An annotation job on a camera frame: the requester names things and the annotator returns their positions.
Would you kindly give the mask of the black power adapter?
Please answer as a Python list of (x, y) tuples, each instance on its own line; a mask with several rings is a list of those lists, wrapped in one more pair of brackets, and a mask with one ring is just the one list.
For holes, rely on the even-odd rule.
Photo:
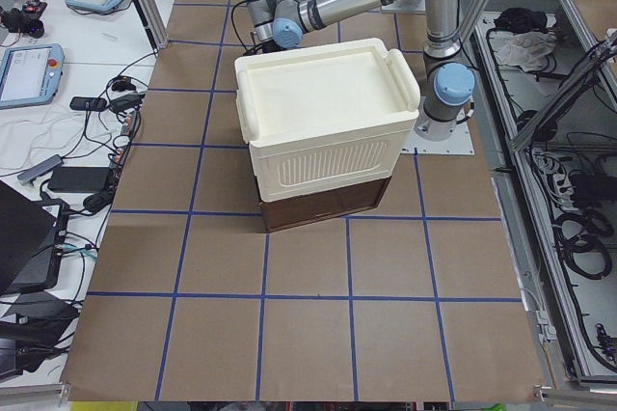
[(109, 176), (108, 167), (61, 166), (53, 171), (47, 186), (58, 193), (96, 193), (105, 188)]

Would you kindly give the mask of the dark wooden cabinet base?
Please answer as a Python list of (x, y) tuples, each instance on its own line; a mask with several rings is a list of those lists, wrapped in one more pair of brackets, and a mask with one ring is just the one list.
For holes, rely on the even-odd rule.
[(272, 233), (376, 208), (390, 180), (380, 178), (273, 202), (259, 198), (265, 230)]

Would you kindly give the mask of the black laptop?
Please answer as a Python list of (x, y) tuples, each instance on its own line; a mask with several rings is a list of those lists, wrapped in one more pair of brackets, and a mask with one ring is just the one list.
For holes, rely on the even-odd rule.
[(53, 288), (58, 281), (68, 205), (61, 199), (32, 201), (1, 184), (1, 293)]

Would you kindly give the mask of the white cloth rag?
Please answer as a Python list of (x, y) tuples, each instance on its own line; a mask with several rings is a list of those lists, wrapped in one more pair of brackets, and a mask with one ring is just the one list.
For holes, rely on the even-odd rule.
[(496, 52), (500, 65), (518, 67), (525, 72), (541, 70), (557, 44), (553, 34), (527, 32), (513, 36)]

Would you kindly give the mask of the cream plastic storage box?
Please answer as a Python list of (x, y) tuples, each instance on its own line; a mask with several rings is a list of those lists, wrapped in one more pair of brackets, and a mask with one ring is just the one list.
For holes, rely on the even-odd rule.
[(392, 175), (420, 104), (399, 50), (365, 39), (240, 57), (234, 68), (263, 201)]

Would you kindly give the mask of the teach pendant near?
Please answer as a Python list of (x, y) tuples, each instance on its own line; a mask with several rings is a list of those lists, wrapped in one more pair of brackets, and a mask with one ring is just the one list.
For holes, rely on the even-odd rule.
[(59, 89), (64, 60), (57, 43), (6, 51), (1, 62), (1, 109), (49, 104)]

